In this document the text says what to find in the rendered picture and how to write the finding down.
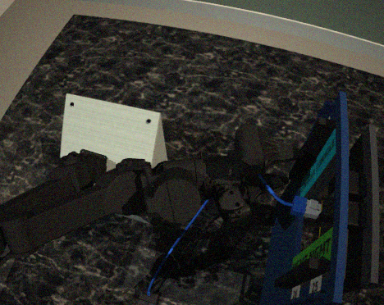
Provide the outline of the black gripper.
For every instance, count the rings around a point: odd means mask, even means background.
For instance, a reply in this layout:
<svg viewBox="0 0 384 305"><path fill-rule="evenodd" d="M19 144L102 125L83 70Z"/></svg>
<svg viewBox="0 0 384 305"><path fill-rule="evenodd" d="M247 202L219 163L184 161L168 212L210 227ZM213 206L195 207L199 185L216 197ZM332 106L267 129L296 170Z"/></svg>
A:
<svg viewBox="0 0 384 305"><path fill-rule="evenodd" d="M289 184L287 177L265 173L270 166L291 162L304 157L301 149L264 134L256 124L241 124L235 134L235 150L228 150L227 156L208 157L202 152L201 158L194 159L196 180L200 197L204 201L214 195L211 180L229 175L239 175L236 186L249 207L256 197L268 193L258 174L266 180L271 190Z"/></svg>

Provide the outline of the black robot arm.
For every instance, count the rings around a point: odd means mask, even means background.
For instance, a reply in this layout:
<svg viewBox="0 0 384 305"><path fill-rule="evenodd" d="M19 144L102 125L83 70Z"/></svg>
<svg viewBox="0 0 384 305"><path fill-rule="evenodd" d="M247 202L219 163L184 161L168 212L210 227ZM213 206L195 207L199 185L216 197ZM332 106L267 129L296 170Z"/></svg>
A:
<svg viewBox="0 0 384 305"><path fill-rule="evenodd" d="M10 250L0 257L0 267L113 213L184 223L199 210L193 158L163 161L153 169L144 159L126 158L107 171L107 156L81 149L58 161L49 180L0 205L0 256L7 245ZM233 186L238 184L239 175L206 184L214 189L211 198L227 229L251 215L249 204Z"/></svg>

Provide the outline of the blue network cable with plug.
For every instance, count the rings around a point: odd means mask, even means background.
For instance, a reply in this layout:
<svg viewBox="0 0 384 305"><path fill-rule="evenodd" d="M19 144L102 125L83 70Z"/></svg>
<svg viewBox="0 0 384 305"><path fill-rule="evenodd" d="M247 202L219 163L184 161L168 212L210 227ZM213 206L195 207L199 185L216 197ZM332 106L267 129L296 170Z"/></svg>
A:
<svg viewBox="0 0 384 305"><path fill-rule="evenodd" d="M282 200L281 198L279 198L279 196L276 194L276 193L273 193L273 191L271 190L271 187L268 185L268 183L266 182L266 180L262 177L261 174L258 174L257 176L259 176L260 180L262 181L262 183L264 184L264 186L266 187L266 189L269 191L269 193L281 204L283 205L286 205L286 206L290 206L292 207L291 208L291 212L290 212L290 215L293 215L293 216L298 216L298 217L302 217L302 216L306 216L306 217L309 217L309 218L313 218L313 219L317 219L318 218L318 214L321 213L321 204L319 203L319 201L317 200L308 200L308 198L305 198L305 197L298 197L298 196L295 196L295 198L293 199L293 202L292 203L287 203L285 202L284 200ZM203 208L205 207L205 205L208 203L209 200L206 200L202 207L198 210L197 214L194 216L194 218L192 219L192 221L185 227L185 229L183 230L183 232L181 233L181 235L177 238L177 241L174 243L174 245L172 245L171 249L169 250L169 252L166 254L166 256L163 258L162 260L162 263L161 265L159 265L158 269L155 271L155 275L153 276L150 284L149 284L149 288L148 288L148 292L147 292L147 295L148 296L151 296L150 294L150 291L151 291L151 287L153 285L153 282L156 280L157 278L157 274L158 272L161 270L162 266L164 265L164 262L167 260L168 256L170 255L170 253L173 251L173 249L175 248L175 246L178 244L179 240L181 239L181 237L185 234L185 232L190 228L191 224L194 223L195 219L198 217L199 213L203 210Z"/></svg>

